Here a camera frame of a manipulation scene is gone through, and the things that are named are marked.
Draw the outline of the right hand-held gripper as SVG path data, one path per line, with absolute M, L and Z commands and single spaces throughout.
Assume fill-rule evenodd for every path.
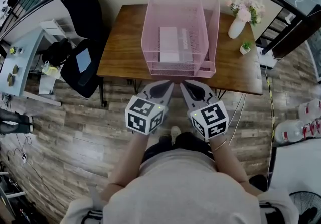
M 195 80 L 184 80 L 180 88 L 192 126 L 204 139 L 226 132 L 229 116 L 224 103 L 217 99 L 209 86 Z

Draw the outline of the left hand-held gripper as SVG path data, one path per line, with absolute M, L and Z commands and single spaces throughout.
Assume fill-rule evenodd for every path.
M 168 112 L 174 83 L 162 80 L 147 85 L 138 95 L 132 96 L 125 109 L 126 127 L 148 135 L 163 122 Z

